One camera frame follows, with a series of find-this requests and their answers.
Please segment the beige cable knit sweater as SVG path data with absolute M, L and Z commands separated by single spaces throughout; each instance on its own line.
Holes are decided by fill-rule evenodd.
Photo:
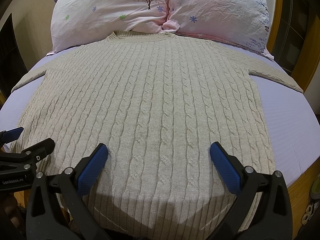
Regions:
M 209 156 L 213 142 L 271 174 L 274 155 L 252 75 L 300 91 L 285 72 L 210 40 L 117 31 L 28 72 L 43 80 L 24 109 L 18 152 L 43 139 L 46 174 L 100 143 L 108 160 L 86 198 L 103 227 L 149 239 L 205 239 L 234 196 Z

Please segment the lavender bed sheet mattress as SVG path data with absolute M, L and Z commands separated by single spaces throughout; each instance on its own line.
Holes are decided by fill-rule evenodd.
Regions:
M 220 44 L 259 59 L 287 74 L 274 60 L 229 44 Z M 31 70 L 78 48 L 47 55 Z M 251 75 L 251 78 L 257 84 L 260 93 L 276 170 L 283 173 L 287 186 L 291 186 L 319 157 L 319 122 L 303 93 L 262 77 Z M 42 80 L 43 76 L 19 88 L 8 97 L 1 108 L 1 131 L 18 127 L 18 121 L 27 103 Z

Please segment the green shoe on floor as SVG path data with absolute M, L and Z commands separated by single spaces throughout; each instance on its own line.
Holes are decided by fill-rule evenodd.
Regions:
M 317 177 L 310 189 L 310 198 L 312 202 L 317 202 L 320 199 L 320 178 Z

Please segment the wooden headboard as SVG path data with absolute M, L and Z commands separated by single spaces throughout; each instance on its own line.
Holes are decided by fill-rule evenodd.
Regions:
M 319 0 L 274 0 L 268 50 L 306 91 L 319 65 Z

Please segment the pink floral left pillow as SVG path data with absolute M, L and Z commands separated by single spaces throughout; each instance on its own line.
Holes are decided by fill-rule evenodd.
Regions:
M 57 0 L 52 52 L 103 40 L 114 31 L 156 34 L 167 15 L 168 0 Z

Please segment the pink floral pillow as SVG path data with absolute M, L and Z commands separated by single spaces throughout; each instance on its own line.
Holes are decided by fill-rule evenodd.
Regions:
M 169 14 L 162 29 L 239 46 L 272 58 L 267 50 L 267 0 L 169 0 Z
M 168 0 L 57 0 L 52 52 L 103 40 L 114 31 L 156 34 L 167 15 Z

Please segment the pink floral right pillow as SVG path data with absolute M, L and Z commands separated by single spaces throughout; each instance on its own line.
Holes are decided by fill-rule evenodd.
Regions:
M 267 0 L 169 0 L 169 14 L 162 29 L 239 46 L 272 58 L 267 50 Z

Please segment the wooden bed frame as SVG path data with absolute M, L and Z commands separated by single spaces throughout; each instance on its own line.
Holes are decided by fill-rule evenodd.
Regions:
M 291 207 L 293 233 L 292 239 L 298 235 L 302 227 L 302 217 L 310 203 L 310 189 L 319 174 L 319 158 L 288 188 Z

